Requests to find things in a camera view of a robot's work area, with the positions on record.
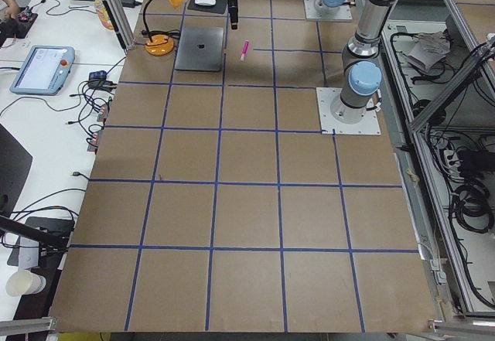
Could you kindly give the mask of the person's forearm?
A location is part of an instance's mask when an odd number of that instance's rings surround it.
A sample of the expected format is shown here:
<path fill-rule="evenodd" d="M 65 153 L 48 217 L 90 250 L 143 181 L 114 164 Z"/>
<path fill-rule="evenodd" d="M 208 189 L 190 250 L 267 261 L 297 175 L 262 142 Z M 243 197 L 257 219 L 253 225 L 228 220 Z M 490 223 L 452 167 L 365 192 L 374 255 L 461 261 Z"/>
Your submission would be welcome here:
<path fill-rule="evenodd" d="M 5 15 L 10 19 L 16 19 L 20 13 L 20 7 L 16 0 L 2 0 L 6 4 Z"/>

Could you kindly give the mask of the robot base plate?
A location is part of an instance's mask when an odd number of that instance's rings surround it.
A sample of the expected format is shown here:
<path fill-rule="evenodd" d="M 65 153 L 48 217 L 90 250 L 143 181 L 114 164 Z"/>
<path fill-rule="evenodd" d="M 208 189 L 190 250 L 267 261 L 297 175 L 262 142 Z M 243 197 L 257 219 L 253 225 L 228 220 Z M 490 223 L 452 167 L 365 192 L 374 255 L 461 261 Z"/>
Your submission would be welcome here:
<path fill-rule="evenodd" d="M 340 100 L 341 88 L 317 87 L 316 101 L 320 130 L 328 135 L 381 135 L 377 113 L 380 110 L 371 97 L 367 106 L 349 108 Z"/>
<path fill-rule="evenodd" d="M 320 22 L 351 22 L 353 16 L 348 5 L 328 7 L 323 0 L 303 0 L 306 20 Z"/>

